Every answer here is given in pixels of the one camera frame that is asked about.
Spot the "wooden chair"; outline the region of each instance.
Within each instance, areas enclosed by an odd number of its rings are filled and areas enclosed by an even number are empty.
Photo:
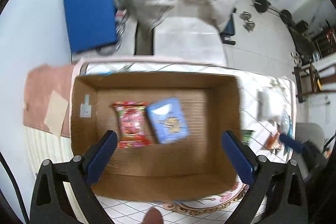
[[[328,75],[325,77],[320,77],[320,73],[329,69],[329,68],[335,68],[335,72],[332,75]],[[321,70],[316,70],[312,63],[310,63],[308,68],[300,68],[300,67],[294,67],[294,71],[292,74],[295,75],[296,80],[296,87],[297,87],[297,95],[299,103],[303,103],[306,100],[303,99],[303,96],[309,96],[312,94],[317,93],[333,93],[336,92],[336,90],[323,90],[322,85],[325,84],[331,84],[336,83],[336,63],[329,65],[328,67],[325,67]],[[310,77],[310,87],[311,90],[308,92],[302,92],[302,84],[301,79],[305,77]]]

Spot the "patterned tablecloth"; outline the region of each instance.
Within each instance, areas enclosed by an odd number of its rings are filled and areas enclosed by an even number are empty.
[[[287,162],[292,155],[292,150],[286,150],[283,146],[280,150],[268,150],[265,143],[270,135],[277,132],[277,127],[268,121],[258,121],[258,92],[265,87],[279,87],[285,97],[285,111],[292,121],[292,137],[295,138],[296,101],[295,84],[287,78],[276,79],[256,73],[206,65],[165,64],[155,62],[113,62],[89,64],[86,74],[111,74],[127,73],[133,71],[179,71],[195,73],[211,73],[222,75],[234,75],[237,78],[240,91],[240,119],[241,129],[252,131],[248,138],[248,145],[256,155],[265,155],[275,162]],[[44,159],[51,159],[53,163],[69,161],[72,157],[70,139],[46,133],[34,128],[26,127],[26,143],[31,169],[37,173]],[[248,185],[241,182],[237,176],[234,187],[224,193],[208,196],[195,201],[172,202],[134,202],[116,200],[98,196],[100,204],[116,224],[140,223],[145,212],[155,206],[163,215],[165,224],[208,224],[224,223],[240,200],[244,197]],[[78,220],[86,223],[71,190],[69,184],[66,191],[70,203]],[[264,198],[256,215],[265,210],[266,198]]]

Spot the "gray chair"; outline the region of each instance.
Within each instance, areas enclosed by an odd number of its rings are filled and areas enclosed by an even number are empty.
[[[297,123],[295,129],[295,140],[305,142],[310,140],[322,152],[325,142],[323,129],[315,123]],[[292,159],[298,162],[302,178],[305,179],[309,172],[302,155],[293,151]]]

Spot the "open brown box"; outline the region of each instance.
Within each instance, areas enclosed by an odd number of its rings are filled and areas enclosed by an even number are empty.
[[[91,117],[81,118],[85,95]],[[117,148],[95,194],[137,201],[195,200],[231,189],[236,172],[221,146],[232,130],[240,138],[239,91],[227,75],[180,72],[131,72],[76,77],[72,91],[71,146],[83,155],[107,130],[119,134],[117,101],[154,103],[177,97],[189,136],[172,144]],[[146,119],[144,132],[155,142]]]

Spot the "beige paper piece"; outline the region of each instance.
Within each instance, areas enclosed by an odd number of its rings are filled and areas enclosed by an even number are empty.
[[[62,126],[69,102],[55,90],[52,91],[44,119],[44,124],[49,127],[52,134],[61,136]]]

